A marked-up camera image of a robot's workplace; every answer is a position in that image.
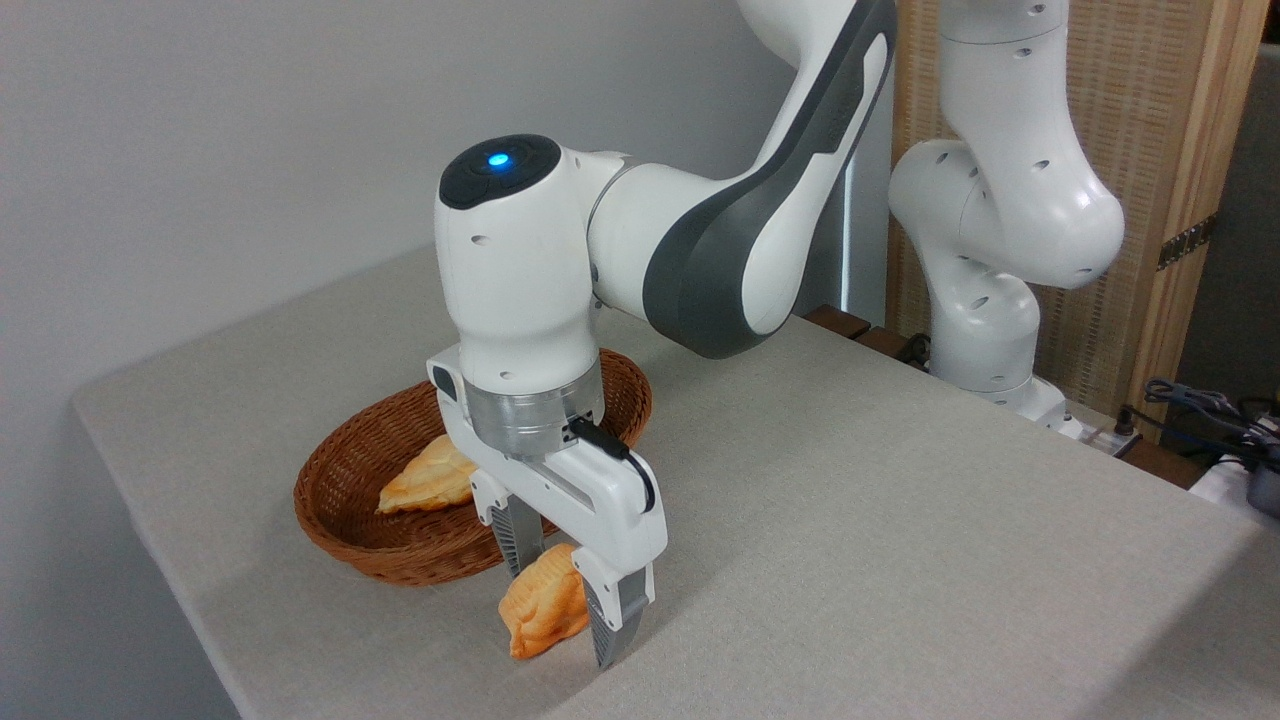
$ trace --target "gray tablecloth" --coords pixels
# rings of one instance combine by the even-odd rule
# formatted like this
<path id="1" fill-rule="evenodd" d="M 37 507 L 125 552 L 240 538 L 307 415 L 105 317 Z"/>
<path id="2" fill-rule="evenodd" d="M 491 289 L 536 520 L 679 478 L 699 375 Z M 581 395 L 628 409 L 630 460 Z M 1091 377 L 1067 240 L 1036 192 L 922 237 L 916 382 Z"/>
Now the gray tablecloth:
<path id="1" fill-rule="evenodd" d="M 256 717 L 1280 717 L 1280 542 L 792 319 L 724 361 L 607 311 L 649 375 L 671 544 L 631 652 L 525 662 L 506 570 L 426 589 L 312 546 L 315 446 L 456 341 L 411 254 L 84 388 L 76 407 Z"/>

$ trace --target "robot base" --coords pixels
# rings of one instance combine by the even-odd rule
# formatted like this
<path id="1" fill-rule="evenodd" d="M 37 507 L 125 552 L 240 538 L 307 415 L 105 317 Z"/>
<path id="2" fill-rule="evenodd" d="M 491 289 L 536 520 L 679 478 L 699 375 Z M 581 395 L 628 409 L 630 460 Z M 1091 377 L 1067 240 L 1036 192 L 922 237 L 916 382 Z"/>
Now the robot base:
<path id="1" fill-rule="evenodd" d="M 1037 425 L 1056 430 L 1071 439 L 1080 439 L 1084 425 L 1066 410 L 1062 391 L 1032 375 L 1021 386 L 1005 392 L 975 392 L 978 397 L 1007 407 Z"/>

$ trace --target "puff pastry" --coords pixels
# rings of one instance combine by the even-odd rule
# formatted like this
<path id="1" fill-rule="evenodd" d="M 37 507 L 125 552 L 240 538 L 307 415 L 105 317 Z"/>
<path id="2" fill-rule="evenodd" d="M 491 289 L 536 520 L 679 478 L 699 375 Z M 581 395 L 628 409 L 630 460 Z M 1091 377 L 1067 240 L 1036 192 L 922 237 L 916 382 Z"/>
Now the puff pastry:
<path id="1" fill-rule="evenodd" d="M 582 575 L 573 568 L 573 546 L 557 544 L 511 583 L 498 615 L 511 630 L 511 656 L 540 655 L 588 625 Z"/>
<path id="2" fill-rule="evenodd" d="M 475 462 L 458 452 L 449 436 L 440 436 L 387 483 L 379 495 L 376 512 L 442 510 L 471 502 L 470 478 L 475 470 Z"/>

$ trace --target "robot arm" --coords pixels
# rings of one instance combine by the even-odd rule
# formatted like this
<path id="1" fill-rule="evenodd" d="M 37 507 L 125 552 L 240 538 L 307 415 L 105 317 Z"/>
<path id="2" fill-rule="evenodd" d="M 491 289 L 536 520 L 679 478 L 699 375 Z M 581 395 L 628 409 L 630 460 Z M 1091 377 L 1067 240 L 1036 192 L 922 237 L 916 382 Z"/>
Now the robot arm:
<path id="1" fill-rule="evenodd" d="M 809 241 L 888 72 L 887 0 L 742 0 L 755 32 L 797 68 L 755 163 L 709 181 L 639 165 L 589 228 L 596 293 L 707 357 L 754 347 L 786 320 Z"/>
<path id="2" fill-rule="evenodd" d="M 1039 306 L 1023 281 L 1092 282 L 1124 214 L 1071 127 L 1066 24 L 1066 0 L 942 3 L 942 111 L 963 141 L 910 149 L 890 208 L 928 281 L 931 373 L 1073 434 L 1062 393 L 1032 375 Z"/>
<path id="3" fill-rule="evenodd" d="M 460 343 L 428 363 L 454 443 L 479 465 L 476 510 L 511 571 L 541 552 L 540 516 L 581 543 L 596 661 L 634 637 L 667 543 L 649 466 L 611 447 L 596 297 L 708 357 L 786 319 L 818 214 L 892 54 L 892 0 L 739 0 L 797 68 L 755 163 L 712 181 L 539 136 L 481 142 L 440 181 L 435 242 Z"/>

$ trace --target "wicker basket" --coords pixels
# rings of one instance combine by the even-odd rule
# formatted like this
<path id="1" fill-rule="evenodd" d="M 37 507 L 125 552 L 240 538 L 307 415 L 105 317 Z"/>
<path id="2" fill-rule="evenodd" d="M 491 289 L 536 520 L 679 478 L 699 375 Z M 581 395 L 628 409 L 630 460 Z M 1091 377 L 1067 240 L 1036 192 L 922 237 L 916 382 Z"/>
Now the wicker basket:
<path id="1" fill-rule="evenodd" d="M 626 443 L 644 432 L 653 392 L 631 360 L 600 351 L 603 428 Z M 293 487 L 298 524 L 329 555 L 397 585 L 430 585 L 502 561 L 471 503 L 434 512 L 375 515 L 378 495 L 410 460 L 444 434 L 435 387 L 420 383 L 366 407 L 311 454 Z M 549 534 L 554 525 L 544 520 Z"/>

